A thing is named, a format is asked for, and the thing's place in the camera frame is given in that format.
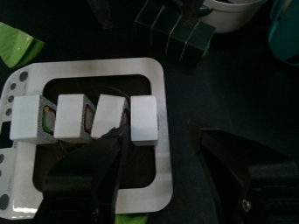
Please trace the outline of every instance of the black surface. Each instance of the black surface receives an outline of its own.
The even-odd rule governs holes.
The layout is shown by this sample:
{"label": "black surface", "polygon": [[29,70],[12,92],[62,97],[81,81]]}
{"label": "black surface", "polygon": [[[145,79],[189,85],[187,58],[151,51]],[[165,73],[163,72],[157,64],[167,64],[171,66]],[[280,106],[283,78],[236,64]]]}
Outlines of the black surface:
{"label": "black surface", "polygon": [[[147,56],[161,63],[173,195],[167,208],[151,213],[148,224],[215,224],[211,190],[192,151],[187,120],[256,140],[297,161],[299,70],[280,63],[268,50],[269,1],[241,29],[213,36],[195,70],[136,43],[133,20],[143,3],[111,1],[116,27],[108,31],[101,30],[88,3],[78,0],[1,0],[0,21],[45,42],[33,62]],[[0,61],[0,86],[12,72]]]}

